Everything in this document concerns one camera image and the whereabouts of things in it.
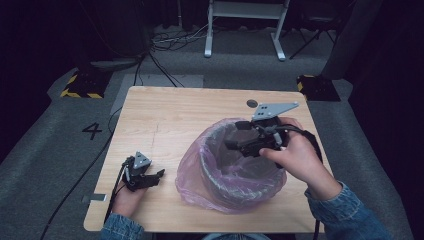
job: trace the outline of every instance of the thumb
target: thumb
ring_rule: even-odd
[[[276,163],[282,163],[284,151],[276,151],[270,148],[262,148],[259,150],[259,154],[262,157],[268,158],[269,160],[272,160]]]

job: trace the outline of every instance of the finger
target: finger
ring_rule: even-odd
[[[290,139],[293,139],[296,136],[302,136],[302,134],[300,134],[297,131],[287,131],[287,135],[289,136],[289,141],[290,141]]]
[[[280,164],[282,163],[281,160],[284,159],[284,151],[276,151],[269,148],[262,148],[261,150],[259,150],[259,154],[262,157],[268,158],[269,160]]]
[[[302,124],[300,124],[300,122],[295,118],[280,117],[280,121],[282,124],[290,124],[303,130]]]

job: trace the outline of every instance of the hand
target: hand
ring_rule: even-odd
[[[280,120],[283,124],[291,124],[303,130],[296,119],[282,117]],[[328,200],[338,195],[341,185],[321,163],[309,140],[294,131],[289,131],[288,136],[286,148],[281,151],[263,148],[259,154],[280,164],[295,178],[307,183],[315,199]]]
[[[148,188],[138,189],[135,192],[131,192],[123,181],[119,182],[117,189],[121,189],[113,203],[112,212],[130,218],[135,210],[140,205],[140,201],[143,198]]]

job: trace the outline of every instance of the person's left hand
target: person's left hand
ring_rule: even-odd
[[[117,189],[121,187],[122,189],[118,192],[115,202],[113,203],[112,212],[130,218],[138,208],[148,188],[131,192],[122,180],[119,182]]]

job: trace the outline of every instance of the metal bracket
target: metal bracket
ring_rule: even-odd
[[[298,102],[293,103],[261,103],[256,108],[252,116],[253,121],[265,120],[276,117],[281,113],[287,112],[299,106]]]
[[[146,156],[144,156],[141,152],[137,151],[135,153],[135,160],[134,160],[134,169],[139,169],[144,166],[147,166],[152,163],[152,160],[148,159]]]

